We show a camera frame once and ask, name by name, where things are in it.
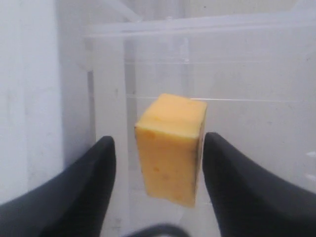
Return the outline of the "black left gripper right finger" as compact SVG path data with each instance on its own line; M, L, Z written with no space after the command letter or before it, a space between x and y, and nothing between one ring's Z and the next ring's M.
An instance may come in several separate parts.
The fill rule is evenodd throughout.
M215 132L202 170L223 237L313 237L316 196L264 169Z

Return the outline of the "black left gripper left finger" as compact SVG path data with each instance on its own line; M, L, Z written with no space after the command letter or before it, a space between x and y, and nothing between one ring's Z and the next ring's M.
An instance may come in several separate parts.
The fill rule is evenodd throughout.
M116 177L104 136L59 175L0 206L2 237L98 237Z

